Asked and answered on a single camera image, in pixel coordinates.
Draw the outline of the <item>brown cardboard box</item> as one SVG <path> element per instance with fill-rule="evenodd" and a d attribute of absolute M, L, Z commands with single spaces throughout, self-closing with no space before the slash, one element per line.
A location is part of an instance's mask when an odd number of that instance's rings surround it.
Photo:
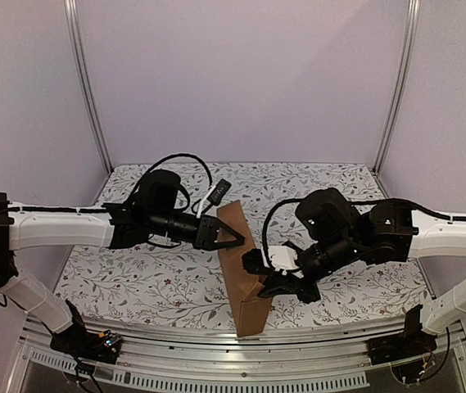
<path fill-rule="evenodd" d="M 217 217 L 244 236 L 244 244 L 218 251 L 224 285 L 233 316 L 237 337 L 249 337 L 264 331 L 272 300 L 262 299 L 262 277 L 247 273 L 242 256 L 256 247 L 240 201 L 233 201 L 217 210 Z"/>

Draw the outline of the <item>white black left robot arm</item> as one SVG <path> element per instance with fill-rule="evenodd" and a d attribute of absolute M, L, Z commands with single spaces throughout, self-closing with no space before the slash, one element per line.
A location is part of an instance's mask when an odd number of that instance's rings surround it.
<path fill-rule="evenodd" d="M 154 236 L 203 251 L 244 244 L 244 236 L 220 219 L 178 207 L 178 195 L 185 193 L 181 178 L 164 169 L 145 173 L 124 202 L 101 206 L 29 206 L 10 202 L 0 192 L 0 293 L 60 335 L 74 355 L 86 355 L 92 338 L 73 305 L 16 267 L 16 251 L 41 246 L 130 249 Z"/>

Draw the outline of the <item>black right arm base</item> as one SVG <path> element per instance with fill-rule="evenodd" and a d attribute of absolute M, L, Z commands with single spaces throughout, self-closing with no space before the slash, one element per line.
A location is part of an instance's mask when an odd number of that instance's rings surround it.
<path fill-rule="evenodd" d="M 367 356 L 372 365 L 418 356 L 418 360 L 413 363 L 401 364 L 391 369 L 393 377 L 405 385 L 421 382 L 431 363 L 432 352 L 437 348 L 437 337 L 422 331 L 422 308 L 417 305 L 406 313 L 401 332 L 366 341 Z"/>

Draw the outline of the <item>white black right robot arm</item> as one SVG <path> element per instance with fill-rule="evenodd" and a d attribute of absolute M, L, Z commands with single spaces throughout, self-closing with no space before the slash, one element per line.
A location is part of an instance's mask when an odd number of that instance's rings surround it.
<path fill-rule="evenodd" d="M 305 303 L 317 301 L 316 283 L 358 260 L 378 265 L 433 256 L 466 257 L 466 214 L 443 213 L 400 198 L 369 201 L 358 211 L 336 188 L 296 199 L 295 216 L 312 244 L 300 250 L 291 244 L 260 251 L 265 283 L 260 297 L 294 294 Z M 466 315 L 466 278 L 444 295 L 412 312 L 414 325 L 399 333 L 394 350 L 410 357 L 435 336 Z"/>

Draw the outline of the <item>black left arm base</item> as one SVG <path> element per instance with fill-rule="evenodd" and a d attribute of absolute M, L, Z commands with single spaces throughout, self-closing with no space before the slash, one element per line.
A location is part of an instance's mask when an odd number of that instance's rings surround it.
<path fill-rule="evenodd" d="M 66 305 L 72 314 L 72 325 L 64 332 L 52 334 L 50 348 L 82 359 L 116 364 L 123 337 L 111 330 L 99 333 L 89 332 L 76 307 L 68 300 Z"/>

